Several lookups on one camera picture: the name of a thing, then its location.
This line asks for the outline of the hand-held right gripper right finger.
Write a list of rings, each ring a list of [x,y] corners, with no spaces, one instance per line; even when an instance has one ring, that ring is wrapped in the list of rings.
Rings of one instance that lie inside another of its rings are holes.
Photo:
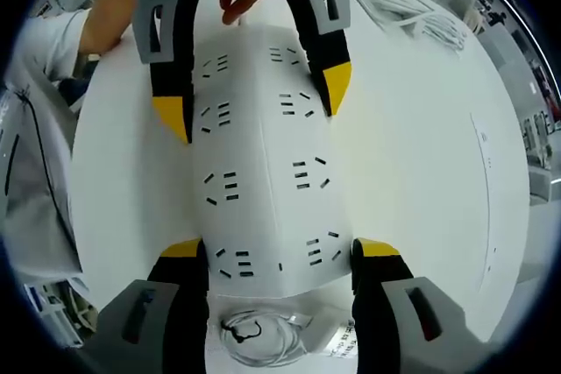
[[[474,373],[485,363],[463,308],[395,247],[356,238],[351,267],[360,373]]]

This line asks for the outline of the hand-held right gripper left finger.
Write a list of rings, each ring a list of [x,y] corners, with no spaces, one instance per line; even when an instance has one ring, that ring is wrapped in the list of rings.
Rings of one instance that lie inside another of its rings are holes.
[[[99,313],[82,363],[89,373],[204,373],[208,290],[202,239],[169,246]]]

